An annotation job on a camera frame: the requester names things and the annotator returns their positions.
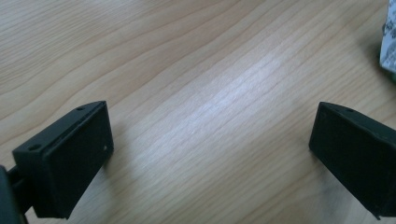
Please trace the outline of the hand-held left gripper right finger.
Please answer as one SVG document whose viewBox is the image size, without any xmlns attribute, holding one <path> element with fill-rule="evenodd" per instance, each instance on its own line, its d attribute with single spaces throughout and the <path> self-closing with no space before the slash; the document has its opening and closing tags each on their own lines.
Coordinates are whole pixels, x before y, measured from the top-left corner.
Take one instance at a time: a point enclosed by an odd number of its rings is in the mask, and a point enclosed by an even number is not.
<svg viewBox="0 0 396 224">
<path fill-rule="evenodd" d="M 321 102 L 309 148 L 375 217 L 396 217 L 396 130 Z"/>
</svg>

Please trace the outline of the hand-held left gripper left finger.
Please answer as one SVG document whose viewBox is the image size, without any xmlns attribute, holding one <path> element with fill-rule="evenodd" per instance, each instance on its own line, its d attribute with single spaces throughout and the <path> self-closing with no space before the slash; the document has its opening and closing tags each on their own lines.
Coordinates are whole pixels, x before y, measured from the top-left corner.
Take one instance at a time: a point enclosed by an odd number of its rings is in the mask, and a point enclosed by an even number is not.
<svg viewBox="0 0 396 224">
<path fill-rule="evenodd" d="M 11 185 L 21 210 L 70 217 L 113 150 L 105 101 L 71 110 L 12 151 Z"/>
</svg>

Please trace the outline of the white printed wrapper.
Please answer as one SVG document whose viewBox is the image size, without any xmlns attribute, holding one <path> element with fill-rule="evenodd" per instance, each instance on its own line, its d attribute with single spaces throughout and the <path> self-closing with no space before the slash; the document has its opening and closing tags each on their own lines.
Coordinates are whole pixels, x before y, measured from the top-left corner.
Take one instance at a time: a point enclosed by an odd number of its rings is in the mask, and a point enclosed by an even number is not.
<svg viewBox="0 0 396 224">
<path fill-rule="evenodd" d="M 386 21 L 382 27 L 380 66 L 390 73 L 396 83 L 396 0 L 389 0 Z"/>
</svg>

